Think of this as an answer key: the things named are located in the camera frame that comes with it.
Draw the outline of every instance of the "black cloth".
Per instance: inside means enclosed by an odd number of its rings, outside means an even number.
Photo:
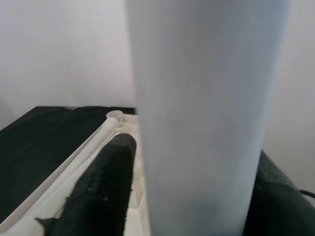
[[[129,134],[105,145],[75,184],[61,217],[37,219],[45,236],[123,236],[135,151]]]
[[[0,222],[105,120],[133,108],[36,107],[0,132]]]
[[[264,152],[244,236],[315,236],[315,208]]]

